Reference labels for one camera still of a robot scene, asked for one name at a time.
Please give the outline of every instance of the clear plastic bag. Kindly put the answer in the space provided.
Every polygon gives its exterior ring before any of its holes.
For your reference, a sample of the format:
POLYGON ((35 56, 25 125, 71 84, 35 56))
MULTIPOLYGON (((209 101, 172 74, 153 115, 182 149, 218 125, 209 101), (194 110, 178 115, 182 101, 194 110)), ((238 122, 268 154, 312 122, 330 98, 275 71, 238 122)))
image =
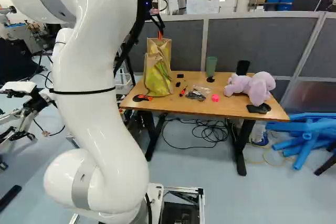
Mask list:
POLYGON ((189 99, 199 100, 203 102, 206 100, 207 95, 210 94, 211 89, 201 85, 193 85, 192 89, 187 93, 186 97, 189 99))

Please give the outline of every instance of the pink object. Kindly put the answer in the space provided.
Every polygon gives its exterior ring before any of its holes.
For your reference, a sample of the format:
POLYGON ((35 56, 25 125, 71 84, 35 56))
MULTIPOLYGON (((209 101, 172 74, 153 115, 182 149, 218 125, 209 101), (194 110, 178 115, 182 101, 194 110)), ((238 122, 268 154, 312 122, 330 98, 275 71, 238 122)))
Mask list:
POLYGON ((254 76, 238 76, 232 74, 224 88, 224 95, 230 97, 234 93, 245 93, 254 106, 259 106, 271 97, 270 90, 276 86, 274 78, 268 72, 258 72, 254 76))
POLYGON ((218 102, 219 101, 219 95, 218 94, 213 94, 211 97, 213 102, 218 102))

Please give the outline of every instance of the screwdriver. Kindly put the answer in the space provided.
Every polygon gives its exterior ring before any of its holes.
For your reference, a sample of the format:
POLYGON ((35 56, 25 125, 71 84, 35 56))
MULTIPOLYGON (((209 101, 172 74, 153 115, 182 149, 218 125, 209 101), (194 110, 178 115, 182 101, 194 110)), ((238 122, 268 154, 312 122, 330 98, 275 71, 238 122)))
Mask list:
POLYGON ((187 86, 185 86, 185 88, 184 89, 182 89, 182 91, 180 92, 180 96, 182 97, 183 95, 184 95, 184 93, 185 93, 185 89, 188 87, 188 85, 187 86))

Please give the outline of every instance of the table top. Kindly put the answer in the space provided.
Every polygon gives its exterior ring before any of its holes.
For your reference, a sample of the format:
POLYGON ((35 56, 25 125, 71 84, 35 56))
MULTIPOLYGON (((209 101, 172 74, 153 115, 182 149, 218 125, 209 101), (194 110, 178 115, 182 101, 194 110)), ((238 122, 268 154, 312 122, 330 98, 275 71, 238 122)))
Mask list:
POLYGON ((271 111, 267 114, 249 113, 246 105, 251 104, 249 97, 245 94, 234 94, 226 97, 223 94, 224 86, 232 73, 216 72, 215 81, 209 83, 206 81, 205 72, 195 71, 172 71, 173 90, 172 95, 165 97, 154 97, 152 101, 134 102, 133 97, 138 94, 147 94, 147 89, 143 84, 143 78, 135 85, 131 92, 121 102, 120 108, 132 110, 147 110, 168 113, 181 114, 198 114, 198 115, 216 115, 228 118, 244 118, 262 121, 289 121, 288 115, 285 113, 280 104, 271 97, 266 101, 271 107, 271 111), (177 78, 178 73, 184 74, 184 78, 177 78), (176 83, 181 82, 180 87, 176 87, 176 83), (186 86, 186 94, 192 89, 193 85, 209 88, 211 91, 206 95, 203 102, 189 99, 185 96, 180 97, 179 93, 186 86), (219 95, 219 101, 211 100, 212 94, 219 95))

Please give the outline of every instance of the wooden table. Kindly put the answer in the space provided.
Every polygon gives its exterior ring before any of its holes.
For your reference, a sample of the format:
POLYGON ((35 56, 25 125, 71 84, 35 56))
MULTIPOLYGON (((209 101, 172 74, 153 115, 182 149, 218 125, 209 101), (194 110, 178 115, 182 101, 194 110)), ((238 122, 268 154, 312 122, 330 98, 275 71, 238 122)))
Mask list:
POLYGON ((244 122, 238 135, 233 130, 237 141, 234 142, 235 157, 237 163, 237 171, 240 175, 246 175, 245 161, 243 157, 243 149, 248 141, 251 130, 256 120, 263 121, 289 121, 288 115, 282 109, 280 104, 273 98, 267 100, 267 104, 271 106, 271 111, 267 114, 249 113, 246 105, 251 104, 249 97, 245 94, 237 94, 232 97, 225 97, 223 95, 224 86, 227 84, 228 78, 232 73, 216 72, 215 81, 209 83, 206 81, 206 74, 204 72, 191 72, 191 71, 172 71, 174 93, 165 97, 153 98, 152 101, 134 102, 133 97, 138 94, 146 94, 147 89, 140 80, 126 98, 121 102, 120 107, 123 109, 131 109, 139 111, 143 118, 145 127, 148 129, 150 135, 150 143, 146 152, 146 158, 151 160, 157 139, 160 135, 162 125, 165 120, 165 115, 162 114, 159 122, 155 127, 153 121, 152 111, 166 112, 166 113, 181 113, 181 114, 197 114, 197 115, 215 115, 224 116, 226 118, 243 118, 244 122), (184 74, 184 78, 178 79, 178 73, 184 74), (193 85, 203 86, 209 88, 211 91, 207 95, 207 99, 203 102, 191 100, 186 97, 180 97, 179 93, 186 86, 186 93, 192 89, 193 85), (211 100, 212 94, 219 95, 219 102, 211 100))

